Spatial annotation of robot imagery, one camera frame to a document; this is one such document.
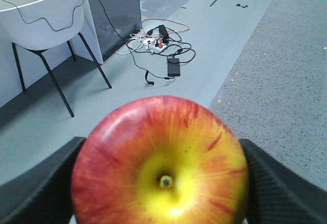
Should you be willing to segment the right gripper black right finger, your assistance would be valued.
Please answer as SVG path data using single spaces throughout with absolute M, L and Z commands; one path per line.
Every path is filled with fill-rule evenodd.
M 249 168 L 248 223 L 326 223 L 326 191 L 252 141 L 239 141 Z

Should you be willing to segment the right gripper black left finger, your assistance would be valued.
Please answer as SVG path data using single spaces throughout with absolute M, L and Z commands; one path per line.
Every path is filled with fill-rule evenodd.
M 85 137 L 74 137 L 49 157 L 1 185 L 1 223 L 70 223 L 71 178 Z

